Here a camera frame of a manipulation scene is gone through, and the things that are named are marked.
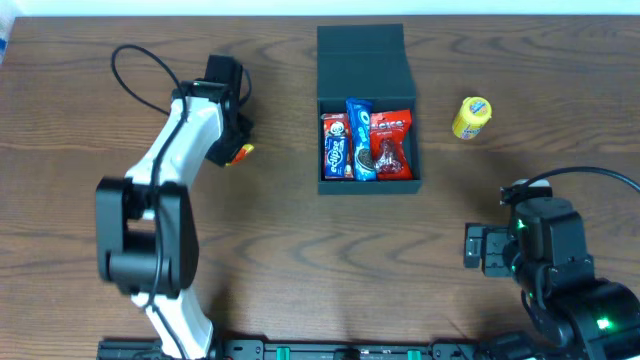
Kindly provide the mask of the yellow orange snack packet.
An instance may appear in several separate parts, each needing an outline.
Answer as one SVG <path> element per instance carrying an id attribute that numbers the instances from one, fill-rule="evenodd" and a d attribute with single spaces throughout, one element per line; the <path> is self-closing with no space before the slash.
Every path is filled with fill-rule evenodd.
<path id="1" fill-rule="evenodd" d="M 249 144 L 249 143 L 244 144 L 238 150 L 238 152 L 234 155 L 234 157 L 229 162 L 226 163 L 226 165 L 232 166 L 239 163 L 240 161 L 244 160 L 246 156 L 249 155 L 254 149 L 255 147 L 252 144 Z"/>

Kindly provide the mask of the red Hello Panda box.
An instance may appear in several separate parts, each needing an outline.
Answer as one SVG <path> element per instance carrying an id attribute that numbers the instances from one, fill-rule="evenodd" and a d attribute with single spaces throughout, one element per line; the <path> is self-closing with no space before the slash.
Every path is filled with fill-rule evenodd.
<path id="1" fill-rule="evenodd" d="M 352 180 L 354 178 L 351 156 L 350 123 L 346 113 L 325 113 L 321 116 L 324 126 L 324 165 L 325 165 L 325 141 L 329 136 L 345 136 L 348 139 L 347 173 L 345 178 L 326 178 L 329 180 Z"/>

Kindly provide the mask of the blue Eclipse mint box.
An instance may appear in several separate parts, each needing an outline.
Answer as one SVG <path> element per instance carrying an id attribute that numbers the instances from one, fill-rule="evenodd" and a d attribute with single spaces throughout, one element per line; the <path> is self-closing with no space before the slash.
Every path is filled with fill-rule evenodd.
<path id="1" fill-rule="evenodd" d="M 347 173 L 348 139 L 345 136 L 329 136 L 325 141 L 326 178 L 345 178 Z"/>

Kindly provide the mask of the yellow candy bottle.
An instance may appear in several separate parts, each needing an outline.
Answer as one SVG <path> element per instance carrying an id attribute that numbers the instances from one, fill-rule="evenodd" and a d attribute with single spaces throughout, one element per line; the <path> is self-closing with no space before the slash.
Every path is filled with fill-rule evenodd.
<path id="1" fill-rule="evenodd" d="M 453 134 L 462 140 L 477 136 L 492 118 L 492 106 L 482 97 L 467 97 L 452 122 Z"/>

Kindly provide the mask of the blue Oreo cookie pack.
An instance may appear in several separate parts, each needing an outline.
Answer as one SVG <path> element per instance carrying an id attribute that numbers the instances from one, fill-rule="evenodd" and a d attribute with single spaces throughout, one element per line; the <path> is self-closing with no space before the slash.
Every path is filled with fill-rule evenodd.
<path id="1" fill-rule="evenodd" d="M 346 99 L 354 155 L 354 176 L 357 181 L 376 181 L 371 154 L 370 118 L 372 103 L 357 98 Z"/>

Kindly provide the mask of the red Kracie candy bag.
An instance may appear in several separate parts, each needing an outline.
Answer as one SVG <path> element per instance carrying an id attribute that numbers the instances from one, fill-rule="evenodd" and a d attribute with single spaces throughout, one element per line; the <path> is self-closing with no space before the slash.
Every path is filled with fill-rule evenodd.
<path id="1" fill-rule="evenodd" d="M 412 117 L 408 109 L 372 114 L 370 148 L 380 181 L 413 178 L 403 145 L 411 124 Z"/>

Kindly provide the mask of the dark green box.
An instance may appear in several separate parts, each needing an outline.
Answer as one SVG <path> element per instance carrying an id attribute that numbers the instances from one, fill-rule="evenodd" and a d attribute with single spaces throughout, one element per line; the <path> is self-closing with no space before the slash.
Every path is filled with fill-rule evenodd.
<path id="1" fill-rule="evenodd" d="M 416 120 L 416 86 L 401 24 L 319 26 L 317 28 L 317 114 L 344 113 L 346 99 L 373 103 L 375 112 L 410 110 Z M 415 194 L 422 186 L 418 125 L 403 140 L 413 178 L 358 182 L 324 176 L 324 130 L 318 126 L 318 193 L 320 195 Z"/>

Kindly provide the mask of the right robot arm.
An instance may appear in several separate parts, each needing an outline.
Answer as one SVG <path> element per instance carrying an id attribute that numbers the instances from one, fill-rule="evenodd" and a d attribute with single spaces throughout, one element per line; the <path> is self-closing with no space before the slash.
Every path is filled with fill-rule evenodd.
<path id="1" fill-rule="evenodd" d="M 487 277 L 509 277 L 537 332 L 502 335 L 478 346 L 477 359 L 636 359 L 639 299 L 626 286 L 595 275 L 584 224 L 562 198 L 513 205 L 506 225 L 469 223 L 464 265 Z"/>

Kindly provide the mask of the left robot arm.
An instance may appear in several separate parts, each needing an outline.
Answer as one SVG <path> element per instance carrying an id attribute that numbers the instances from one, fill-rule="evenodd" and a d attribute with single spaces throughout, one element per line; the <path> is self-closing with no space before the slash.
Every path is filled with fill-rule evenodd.
<path id="1" fill-rule="evenodd" d="M 167 121 L 145 155 L 96 188 L 100 277 L 129 296 L 151 321 L 158 343 L 131 352 L 208 359 L 214 325 L 192 288 L 199 242 L 190 190 L 202 164 L 228 166 L 252 147 L 239 80 L 196 79 L 172 94 Z"/>

